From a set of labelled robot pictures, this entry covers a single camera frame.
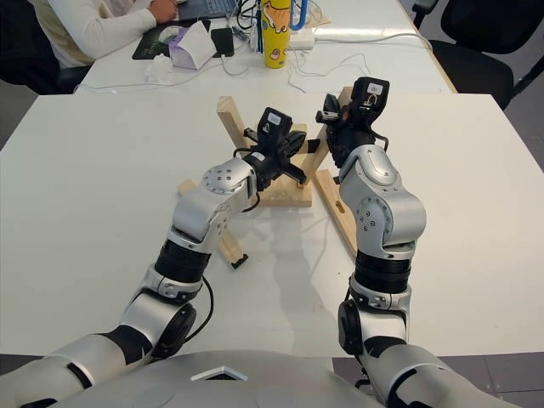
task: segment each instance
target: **hand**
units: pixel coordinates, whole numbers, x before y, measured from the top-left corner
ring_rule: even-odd
[[[175,0],[153,0],[149,11],[155,17],[157,24],[167,23],[173,20],[178,12]]]

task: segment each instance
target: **table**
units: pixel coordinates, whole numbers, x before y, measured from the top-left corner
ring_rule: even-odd
[[[135,8],[145,7],[147,3],[149,0],[138,0]],[[332,20],[331,24],[317,29],[315,35],[318,38],[368,40],[400,32],[417,32],[397,0],[320,0],[318,3],[324,14]],[[212,28],[221,26],[226,26],[225,19],[212,21]],[[157,89],[149,86],[125,86],[145,83],[145,72],[150,66],[149,61],[132,60],[137,45],[138,41],[133,42],[96,61],[77,92],[120,93]],[[201,73],[194,79],[191,79],[195,75],[193,71],[175,68],[171,83],[188,82],[176,87],[160,87],[160,90],[192,95],[202,92],[205,88],[207,92],[214,92],[214,96],[219,96],[232,94],[240,88],[254,88],[258,89],[260,94],[277,91],[299,94],[301,91],[288,84],[289,70],[292,70],[292,82],[309,93],[338,89],[360,76],[389,80],[392,93],[451,92],[449,81],[435,64],[432,55],[422,42],[414,37],[400,37],[377,44],[319,42],[305,58],[298,52],[301,67],[306,71],[318,73],[328,72],[352,55],[354,57],[346,61],[347,66],[338,68],[329,75],[302,76],[294,67],[293,55],[291,55],[293,66],[271,70],[264,66],[261,56],[245,46],[227,62],[228,69],[234,73],[248,67],[248,72],[243,75],[235,77],[227,75],[220,61],[212,59],[201,68]]]
[[[323,94],[234,96],[247,123],[272,105],[310,135],[319,128]],[[215,102],[38,98],[0,152],[0,354],[46,354],[116,325],[164,242],[177,185],[230,157]],[[375,129],[428,212],[411,275],[411,342],[438,355],[543,351],[544,177],[493,99],[391,94]],[[334,171],[330,157],[322,167]],[[327,219],[314,192],[311,208],[233,220],[250,259],[233,271],[212,257],[216,313],[183,351],[344,356],[336,314],[354,264]],[[199,320],[207,304],[202,291]]]

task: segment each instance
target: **laptop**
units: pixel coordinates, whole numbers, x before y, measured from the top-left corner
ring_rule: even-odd
[[[185,0],[178,4],[180,21],[219,19],[232,15],[238,0]]]

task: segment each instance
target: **cartoon print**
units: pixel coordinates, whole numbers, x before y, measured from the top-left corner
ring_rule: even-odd
[[[289,29],[291,8],[274,8],[269,0],[263,6],[263,12],[271,27],[275,28],[275,33],[280,34]]]
[[[280,58],[280,50],[278,48],[276,48],[274,51],[272,51],[272,54],[270,55],[270,58],[272,60],[277,60],[278,58]]]

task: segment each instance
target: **yellow tumbler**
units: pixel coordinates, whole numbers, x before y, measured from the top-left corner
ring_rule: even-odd
[[[293,25],[291,12],[295,0],[261,0],[264,64],[269,68],[285,66],[290,27],[299,30],[304,26],[307,1],[302,1],[300,21]]]

